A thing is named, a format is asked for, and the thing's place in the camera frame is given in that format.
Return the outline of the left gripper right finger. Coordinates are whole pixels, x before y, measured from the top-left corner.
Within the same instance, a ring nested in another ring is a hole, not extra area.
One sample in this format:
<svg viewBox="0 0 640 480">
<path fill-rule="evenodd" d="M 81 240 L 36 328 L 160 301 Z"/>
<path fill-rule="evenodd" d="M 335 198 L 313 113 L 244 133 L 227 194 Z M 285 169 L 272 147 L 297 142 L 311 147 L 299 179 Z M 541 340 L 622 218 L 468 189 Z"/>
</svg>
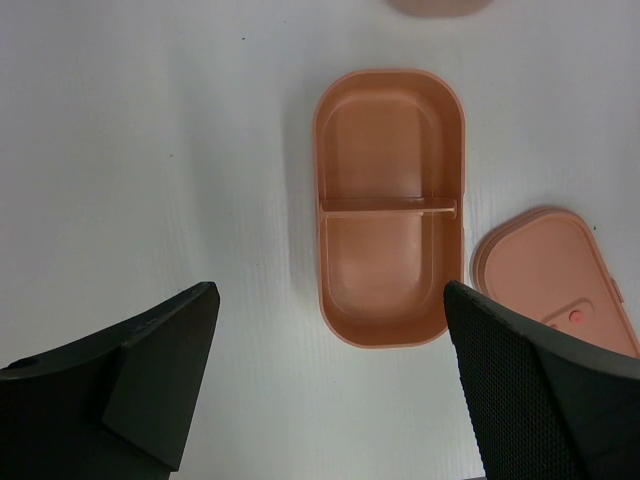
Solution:
<svg viewBox="0 0 640 480">
<path fill-rule="evenodd" d="M 638 478 L 638 359 L 458 281 L 443 301 L 485 478 Z"/>
</svg>

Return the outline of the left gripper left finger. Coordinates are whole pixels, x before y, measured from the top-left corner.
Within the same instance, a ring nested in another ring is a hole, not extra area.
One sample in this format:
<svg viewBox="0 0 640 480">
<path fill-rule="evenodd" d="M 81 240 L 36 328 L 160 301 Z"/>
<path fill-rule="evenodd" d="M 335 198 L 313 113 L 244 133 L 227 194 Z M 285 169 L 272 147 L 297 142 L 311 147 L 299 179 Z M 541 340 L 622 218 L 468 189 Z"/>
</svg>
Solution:
<svg viewBox="0 0 640 480">
<path fill-rule="evenodd" d="M 179 470 L 220 307 L 201 282 L 1 371 L 4 479 L 167 479 Z"/>
</svg>

